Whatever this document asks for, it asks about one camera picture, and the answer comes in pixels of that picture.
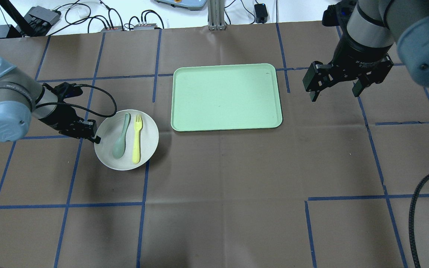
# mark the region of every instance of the light green tray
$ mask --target light green tray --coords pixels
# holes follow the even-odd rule
[[[276,69],[271,64],[184,67],[174,73],[176,131],[274,128],[281,122]]]

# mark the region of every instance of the yellow fork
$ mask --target yellow fork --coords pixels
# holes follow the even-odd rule
[[[133,129],[135,129],[135,138],[133,140],[133,153],[131,156],[131,161],[133,163],[140,162],[140,131],[143,128],[142,115],[137,114],[135,116],[135,123],[133,123]]]

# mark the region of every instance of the green spoon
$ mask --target green spoon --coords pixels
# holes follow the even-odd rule
[[[124,127],[122,128],[122,132],[115,141],[114,147],[112,148],[112,156],[114,156],[115,159],[121,158],[125,153],[125,136],[127,134],[128,124],[130,122],[130,114],[125,114],[125,120],[124,120]]]

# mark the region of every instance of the black cable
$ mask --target black cable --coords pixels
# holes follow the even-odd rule
[[[67,24],[76,25],[76,24],[82,24],[83,23],[83,22],[77,22],[77,23],[76,22],[69,22],[67,20],[67,14],[69,13],[70,9],[72,9],[72,7],[75,7],[76,5],[85,6],[85,7],[87,7],[89,9],[89,15],[87,16],[87,19],[90,17],[90,15],[92,15],[92,9],[88,5],[86,5],[86,4],[78,3],[78,1],[77,1],[75,3],[70,3],[70,4],[62,5],[61,7],[68,6],[68,5],[70,5],[70,7],[67,9],[67,11],[66,11],[66,13],[64,15],[64,19],[67,22]]]
[[[415,268],[420,268],[420,261],[418,259],[417,246],[415,244],[415,231],[414,231],[414,219],[415,219],[415,206],[417,205],[417,200],[425,183],[429,181],[429,174],[420,181],[413,196],[411,197],[410,211],[408,214],[408,235],[410,237],[410,249],[411,255],[413,257],[413,263]]]
[[[88,19],[91,19],[92,17],[85,17],[84,19],[80,19],[80,20],[77,20],[76,22],[82,22],[82,21],[86,21],[86,20],[88,20]],[[60,32],[61,30],[63,30],[63,29],[66,29],[67,27],[69,27],[69,26],[72,26],[73,24],[69,24],[69,25],[66,25],[66,26],[64,26],[64,27],[62,27],[61,29],[58,29],[56,32],[53,32],[52,34],[48,34],[48,36],[51,36],[51,35],[53,35],[53,34],[57,34],[58,32]]]
[[[110,95],[110,93],[106,92],[105,90],[103,90],[102,88],[98,88],[96,86],[92,86],[92,85],[87,85],[87,84],[76,84],[74,85],[75,87],[90,87],[90,88],[94,88],[96,90],[100,90],[103,93],[105,93],[107,96],[109,96],[109,98],[112,100],[112,102],[114,103],[114,112],[110,115],[106,115],[106,114],[99,114],[98,112],[94,112],[88,108],[82,107],[80,105],[75,105],[72,103],[66,103],[66,102],[48,102],[48,103],[43,103],[41,105],[37,105],[36,109],[39,107],[43,107],[43,106],[48,106],[48,105],[64,105],[64,106],[71,106],[71,107],[75,107],[75,108],[79,108],[82,109],[84,111],[90,112],[91,114],[95,114],[98,117],[112,117],[117,113],[117,104],[115,103],[114,97],[112,97],[112,95]]]
[[[65,4],[65,5],[58,6],[58,7],[57,7],[56,9],[54,9],[53,11],[57,11],[57,10],[59,10],[61,7],[64,7],[64,6],[77,4],[78,2],[80,2],[80,0],[77,0],[76,2],[73,2],[73,3],[71,3],[71,4]]]
[[[102,2],[102,1],[99,1],[102,5],[104,5],[105,6],[105,8],[107,9],[107,10],[109,10],[110,9],[110,7],[108,6],[108,5],[106,5],[104,2]]]
[[[131,23],[125,23],[125,24],[124,24],[124,26],[125,26],[129,31],[132,31],[133,29],[135,29],[135,26],[136,26],[136,25],[133,25],[133,24],[131,24]]]
[[[102,17],[104,20],[105,20],[105,22],[107,23],[107,27],[109,27],[109,20],[107,20],[107,18],[106,17],[104,17],[104,16],[102,16],[102,15],[95,15],[95,16],[93,16],[93,17]]]
[[[138,17],[137,17],[137,16],[132,16],[132,17],[128,20],[129,27],[130,27],[131,21],[132,21],[133,19],[137,19],[138,24],[140,24],[140,20],[138,19]]]
[[[6,17],[4,16],[4,12],[3,12],[3,10],[1,9],[1,6],[0,6],[0,10],[1,10],[1,14],[3,14],[4,22],[6,22],[7,27],[8,27],[9,29],[11,29],[11,26],[9,26],[9,23],[7,22]]]
[[[231,2],[231,4],[229,4],[229,5],[225,6],[225,8],[230,7],[234,2],[236,2],[236,0],[233,0],[233,1]]]
[[[87,25],[87,33],[88,33],[88,34],[90,34],[90,31],[89,31],[89,29],[90,29],[90,23],[92,22],[92,20],[93,20],[93,19],[100,20],[100,21],[104,24],[104,29],[107,29],[107,25],[105,24],[105,22],[104,22],[102,19],[98,18],[97,16],[93,16],[93,17],[91,17],[91,19],[89,20],[89,25]]]
[[[225,15],[228,18],[229,24],[231,24],[231,19],[229,18],[228,13],[226,12],[226,10],[225,10]]]
[[[112,20],[110,19],[110,11],[112,11],[112,10],[115,11],[115,13],[117,13],[117,15],[119,15],[120,25],[122,27],[122,30],[124,30],[124,22],[122,21],[122,17],[120,16],[119,12],[117,10],[113,9],[113,8],[109,8],[109,21],[110,21],[110,24],[112,25],[112,27],[114,27],[114,25],[112,24]]]
[[[140,20],[143,22],[143,14],[145,13],[145,12],[149,12],[149,11],[152,11],[152,12],[155,12],[154,10],[144,10],[144,11],[142,11],[142,13],[140,14]]]
[[[160,17],[160,15],[158,15],[158,13],[155,12],[155,11],[153,11],[153,10],[150,10],[147,13],[145,13],[145,17],[143,17],[145,19],[145,23],[147,22],[147,15],[150,14],[150,13],[153,13],[153,14],[157,15],[157,17],[160,19],[160,22],[162,23],[162,29],[165,29],[165,24],[163,24],[162,17]]]
[[[252,15],[252,17],[254,17],[254,20],[250,23],[250,24],[253,24],[255,21],[256,21],[256,16],[254,15],[254,14],[252,14],[249,10],[247,10],[247,8],[245,7],[245,5],[244,5],[244,2],[243,2],[243,0],[240,0],[241,1],[241,3],[243,4],[243,7],[245,8],[245,10],[249,13],[249,14],[251,14]]]

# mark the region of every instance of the black box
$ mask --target black box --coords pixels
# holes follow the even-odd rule
[[[267,8],[265,4],[254,5],[254,14],[256,15],[256,23],[267,22]]]

